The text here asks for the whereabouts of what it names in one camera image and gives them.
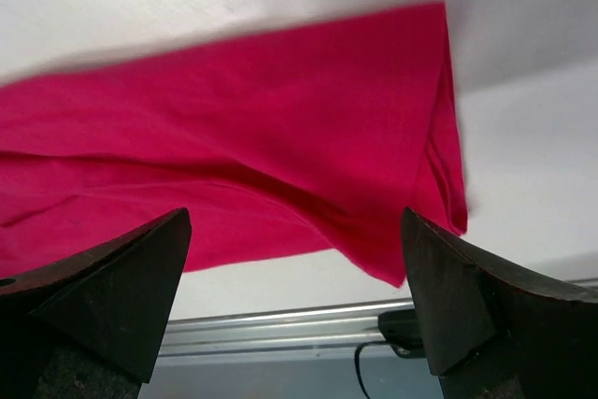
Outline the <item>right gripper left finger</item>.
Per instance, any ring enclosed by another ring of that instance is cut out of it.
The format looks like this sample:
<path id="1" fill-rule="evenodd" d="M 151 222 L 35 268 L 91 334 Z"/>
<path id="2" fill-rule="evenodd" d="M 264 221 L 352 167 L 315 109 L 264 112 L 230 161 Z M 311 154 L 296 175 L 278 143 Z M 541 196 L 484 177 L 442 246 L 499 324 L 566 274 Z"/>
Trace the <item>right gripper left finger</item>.
<path id="1" fill-rule="evenodd" d="M 150 382 L 192 236 L 187 209 L 1 278 L 4 398 L 136 398 Z"/>

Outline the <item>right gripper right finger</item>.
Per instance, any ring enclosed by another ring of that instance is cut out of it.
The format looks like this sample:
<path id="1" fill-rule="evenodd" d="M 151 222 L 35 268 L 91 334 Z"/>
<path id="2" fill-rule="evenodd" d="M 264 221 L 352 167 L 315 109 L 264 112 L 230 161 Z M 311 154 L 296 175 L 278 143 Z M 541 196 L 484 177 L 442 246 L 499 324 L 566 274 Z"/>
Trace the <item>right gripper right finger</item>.
<path id="1" fill-rule="evenodd" d="M 597 291 L 476 247 L 411 209 L 406 280 L 446 398 L 594 398 Z"/>

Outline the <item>red t shirt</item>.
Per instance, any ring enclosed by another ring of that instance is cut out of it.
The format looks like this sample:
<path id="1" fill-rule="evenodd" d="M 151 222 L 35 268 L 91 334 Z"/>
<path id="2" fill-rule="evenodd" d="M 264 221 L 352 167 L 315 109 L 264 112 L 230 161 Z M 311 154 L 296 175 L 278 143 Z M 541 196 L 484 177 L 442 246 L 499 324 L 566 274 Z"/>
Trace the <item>red t shirt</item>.
<path id="1" fill-rule="evenodd" d="M 337 249 L 400 286 L 406 208 L 467 228 L 445 5 L 2 88 L 3 275 L 179 207 L 189 271 Z"/>

